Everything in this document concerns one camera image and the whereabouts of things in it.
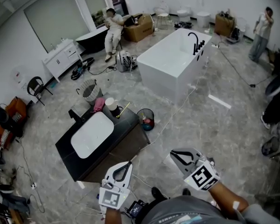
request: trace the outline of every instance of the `power plug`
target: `power plug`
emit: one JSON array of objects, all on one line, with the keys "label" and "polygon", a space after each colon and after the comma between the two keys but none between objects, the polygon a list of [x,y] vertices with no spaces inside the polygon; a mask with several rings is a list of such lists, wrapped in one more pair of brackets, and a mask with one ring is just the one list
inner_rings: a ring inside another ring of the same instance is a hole
[{"label": "power plug", "polygon": [[34,182],[34,183],[31,184],[32,190],[36,189],[36,187],[37,187],[36,182]]}]

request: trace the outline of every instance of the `white shirt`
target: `white shirt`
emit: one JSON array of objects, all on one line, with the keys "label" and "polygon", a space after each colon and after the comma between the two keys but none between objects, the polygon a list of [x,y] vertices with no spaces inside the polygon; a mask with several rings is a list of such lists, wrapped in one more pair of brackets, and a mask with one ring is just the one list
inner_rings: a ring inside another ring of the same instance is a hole
[{"label": "white shirt", "polygon": [[271,27],[272,27],[273,23],[271,24],[266,19],[265,13],[260,14],[258,21],[259,21],[259,24],[256,27],[256,34],[269,40],[270,34],[271,34]]},{"label": "white shirt", "polygon": [[[112,19],[113,19],[114,21],[123,21],[122,16],[119,15],[119,14],[115,14],[115,16],[112,17]],[[116,30],[116,29],[122,30],[122,28],[123,28],[123,26],[118,25],[117,23],[113,22],[113,21],[111,20],[111,17],[107,17],[107,18],[106,18],[106,21],[107,21],[107,22],[109,23],[109,25],[110,25],[110,30]]]}]

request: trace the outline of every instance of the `white sink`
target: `white sink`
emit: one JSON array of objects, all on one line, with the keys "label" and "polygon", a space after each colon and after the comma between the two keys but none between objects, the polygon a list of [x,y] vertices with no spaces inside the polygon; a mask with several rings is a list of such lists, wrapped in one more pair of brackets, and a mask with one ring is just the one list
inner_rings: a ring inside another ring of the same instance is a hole
[{"label": "white sink", "polygon": [[114,130],[114,124],[102,112],[95,113],[71,137],[71,145],[81,159],[89,157]]}]

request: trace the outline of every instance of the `white bathtub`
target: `white bathtub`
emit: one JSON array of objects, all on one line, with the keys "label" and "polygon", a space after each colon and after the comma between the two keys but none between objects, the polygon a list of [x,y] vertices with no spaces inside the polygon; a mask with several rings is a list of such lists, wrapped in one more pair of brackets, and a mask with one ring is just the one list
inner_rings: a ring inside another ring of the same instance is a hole
[{"label": "white bathtub", "polygon": [[[205,45],[193,55],[196,37]],[[200,75],[210,53],[211,36],[180,28],[137,58],[143,84],[155,94],[177,104]]]}]

